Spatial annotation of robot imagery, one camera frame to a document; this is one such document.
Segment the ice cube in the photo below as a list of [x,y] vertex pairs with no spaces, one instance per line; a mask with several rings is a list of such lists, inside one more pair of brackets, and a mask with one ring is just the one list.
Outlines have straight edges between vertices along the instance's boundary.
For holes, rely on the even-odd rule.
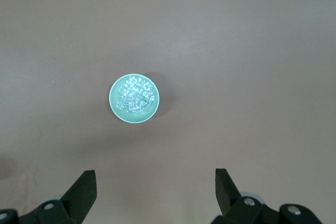
[[145,100],[143,100],[143,99],[140,101],[140,106],[142,106],[142,107],[146,107],[147,104],[148,103]]
[[140,87],[134,85],[134,86],[132,87],[132,90],[134,90],[134,92],[138,93],[138,92],[140,91]]
[[127,96],[127,97],[132,97],[132,96],[134,96],[134,91],[127,90],[127,92],[126,92],[126,96]]
[[126,93],[127,93],[127,88],[124,87],[124,86],[120,86],[119,89],[118,89],[118,93],[125,97]]
[[138,80],[137,80],[136,77],[131,76],[131,77],[129,78],[129,82],[132,83],[132,84],[134,85],[134,84],[137,84],[137,83],[138,83]]
[[143,99],[143,97],[142,97],[141,95],[139,95],[139,94],[137,94],[137,95],[134,97],[134,100],[135,100],[136,102],[138,102],[138,103],[140,103],[142,99]]
[[141,106],[135,107],[135,113],[141,113],[142,112],[141,110],[142,110]]
[[142,88],[145,91],[151,91],[153,89],[152,85],[149,82],[144,83],[143,86],[142,86]]
[[124,84],[124,86],[125,86],[126,88],[131,88],[131,87],[134,86],[134,83],[131,82],[131,81],[126,81],[126,83]]
[[117,103],[115,104],[115,107],[119,110],[122,110],[124,108],[123,101],[117,101]]
[[154,96],[153,92],[146,92],[146,94],[144,94],[146,102],[151,102],[150,100],[153,99],[153,96]]
[[155,100],[155,95],[152,95],[149,97],[149,102],[154,102],[154,100]]
[[134,106],[134,105],[131,105],[131,106],[129,106],[129,109],[130,109],[130,112],[133,113],[134,110],[135,110],[135,106]]

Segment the green bowl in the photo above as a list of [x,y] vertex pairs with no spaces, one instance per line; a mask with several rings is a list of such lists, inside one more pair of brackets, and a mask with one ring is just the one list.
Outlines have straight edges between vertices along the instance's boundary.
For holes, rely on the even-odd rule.
[[[129,79],[130,76],[135,76],[137,78],[141,77],[144,80],[148,81],[150,84],[153,85],[153,93],[155,94],[156,98],[154,102],[152,102],[142,113],[135,114],[126,112],[125,110],[119,110],[116,108],[116,102],[118,98],[120,97],[120,94],[118,93],[118,88],[126,83],[126,80]],[[151,118],[157,111],[160,103],[160,96],[159,91],[157,87],[155,86],[154,82],[152,82],[148,77],[143,76],[141,74],[137,73],[131,73],[126,74],[125,76],[119,78],[112,86],[110,91],[110,106],[114,114],[121,120],[127,122],[127,123],[142,123],[147,121],[149,118]]]

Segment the table surface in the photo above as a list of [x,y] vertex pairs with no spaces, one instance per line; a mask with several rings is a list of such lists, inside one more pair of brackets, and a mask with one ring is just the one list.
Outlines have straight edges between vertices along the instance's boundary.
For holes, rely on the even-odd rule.
[[[84,170],[84,224],[207,224],[215,168],[273,209],[335,223],[336,0],[0,0],[0,209],[25,214]],[[141,124],[112,84],[148,76]]]

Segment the bowl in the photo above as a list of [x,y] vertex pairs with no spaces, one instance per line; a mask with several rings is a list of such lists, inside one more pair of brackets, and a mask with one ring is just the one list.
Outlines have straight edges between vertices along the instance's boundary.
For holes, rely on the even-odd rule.
[[[116,107],[117,101],[121,98],[121,94],[118,92],[118,89],[124,85],[131,76],[136,78],[141,77],[141,79],[148,81],[153,86],[152,92],[155,95],[155,100],[141,113],[131,113],[127,112],[125,109],[120,110]],[[112,111],[119,119],[127,123],[143,123],[156,113],[160,103],[160,96],[156,85],[151,79],[138,73],[131,73],[126,74],[125,76],[120,77],[117,81],[115,81],[110,91],[109,100]]]

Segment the screw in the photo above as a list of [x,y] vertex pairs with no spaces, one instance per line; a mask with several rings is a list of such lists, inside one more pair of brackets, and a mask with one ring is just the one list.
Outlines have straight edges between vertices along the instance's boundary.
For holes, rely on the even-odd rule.
[[6,212],[0,214],[0,220],[6,219],[7,216],[8,216],[8,213],[6,213]]
[[54,207],[54,203],[49,203],[49,204],[46,204],[43,209],[48,210],[48,209],[51,209],[53,207]]
[[289,206],[287,209],[288,209],[289,212],[291,212],[294,215],[300,215],[301,214],[300,209],[295,207],[295,206]]
[[252,200],[251,198],[245,198],[244,199],[244,203],[249,205],[249,206],[254,206],[256,203],[254,202],[254,200]]

